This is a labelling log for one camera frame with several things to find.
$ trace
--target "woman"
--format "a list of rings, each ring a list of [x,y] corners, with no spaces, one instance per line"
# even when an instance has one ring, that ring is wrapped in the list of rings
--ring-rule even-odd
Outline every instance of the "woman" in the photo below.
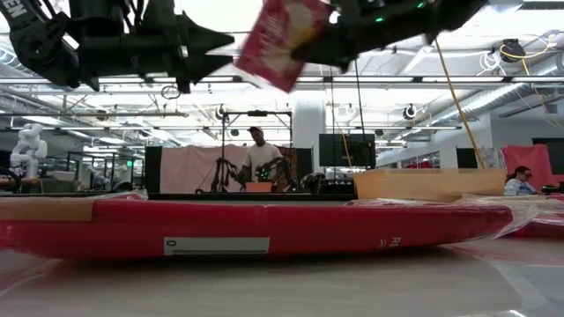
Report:
[[[535,195],[537,191],[528,182],[531,177],[532,172],[529,167],[519,166],[514,173],[508,176],[504,195]]]

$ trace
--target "column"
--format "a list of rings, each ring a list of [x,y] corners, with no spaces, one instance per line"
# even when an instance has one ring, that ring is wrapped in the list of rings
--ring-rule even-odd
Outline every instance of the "column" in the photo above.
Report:
[[[323,92],[294,92],[293,146],[312,149],[314,172],[322,173],[319,166],[319,135],[325,133],[325,95]]]

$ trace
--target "person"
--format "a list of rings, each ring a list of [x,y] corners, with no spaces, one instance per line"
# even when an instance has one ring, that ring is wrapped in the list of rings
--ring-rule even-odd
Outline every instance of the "person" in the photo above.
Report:
[[[256,170],[258,166],[262,166],[273,159],[282,157],[278,147],[264,141],[262,129],[250,127],[249,132],[255,144],[247,150],[245,158],[243,159],[241,174],[245,181],[252,181],[256,178],[253,171]]]
[[[535,195],[537,191],[528,180],[532,177],[531,169],[527,166],[519,166],[515,172],[508,176],[505,183],[506,196]]]

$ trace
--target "cap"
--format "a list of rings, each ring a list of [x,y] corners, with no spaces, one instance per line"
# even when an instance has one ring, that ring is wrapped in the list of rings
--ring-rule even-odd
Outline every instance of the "cap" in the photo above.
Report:
[[[249,132],[254,132],[254,131],[261,131],[261,132],[263,132],[263,130],[260,129],[259,127],[250,127],[250,128],[249,128]]]

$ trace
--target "man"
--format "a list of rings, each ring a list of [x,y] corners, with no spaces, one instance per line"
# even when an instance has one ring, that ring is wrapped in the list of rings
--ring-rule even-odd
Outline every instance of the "man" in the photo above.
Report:
[[[256,168],[258,166],[262,166],[273,159],[282,157],[280,150],[276,146],[264,141],[262,129],[250,127],[249,132],[255,141],[255,145],[247,150],[245,158],[243,159],[241,173],[245,181],[251,181],[256,178]]]

